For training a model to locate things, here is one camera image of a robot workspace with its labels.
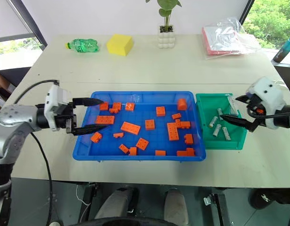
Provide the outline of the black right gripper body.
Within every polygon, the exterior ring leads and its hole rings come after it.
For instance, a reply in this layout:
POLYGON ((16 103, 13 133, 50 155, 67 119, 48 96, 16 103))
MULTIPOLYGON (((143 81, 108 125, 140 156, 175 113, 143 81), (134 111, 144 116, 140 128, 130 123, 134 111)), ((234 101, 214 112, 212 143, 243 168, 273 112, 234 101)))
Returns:
POLYGON ((265 108, 262 106, 262 99, 256 94, 246 94, 248 115, 251 117, 264 116, 265 108))

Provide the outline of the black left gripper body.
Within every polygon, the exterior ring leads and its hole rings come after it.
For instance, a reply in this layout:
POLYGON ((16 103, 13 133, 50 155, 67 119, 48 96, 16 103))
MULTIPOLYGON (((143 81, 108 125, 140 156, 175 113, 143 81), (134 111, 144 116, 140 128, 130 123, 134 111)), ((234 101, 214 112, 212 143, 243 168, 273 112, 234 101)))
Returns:
POLYGON ((66 133, 76 135, 76 123, 77 118, 74 114, 74 109, 76 108, 74 101, 69 102, 69 104, 63 109, 61 113, 55 116, 55 123, 57 129, 65 129, 66 133))

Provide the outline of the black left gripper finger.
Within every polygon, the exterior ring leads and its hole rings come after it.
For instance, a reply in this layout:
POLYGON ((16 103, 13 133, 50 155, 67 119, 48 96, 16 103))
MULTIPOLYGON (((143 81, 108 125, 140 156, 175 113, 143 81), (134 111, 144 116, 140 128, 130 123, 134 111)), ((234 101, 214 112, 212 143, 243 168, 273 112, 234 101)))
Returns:
POLYGON ((71 130, 71 133, 74 136, 87 135, 87 134, 98 132, 101 129, 104 129, 105 127, 107 127, 107 125, 86 125, 80 128, 73 128, 71 130))
POLYGON ((73 98, 72 103, 74 106, 82 105, 82 106, 96 106, 104 103, 104 101, 96 98, 73 98))

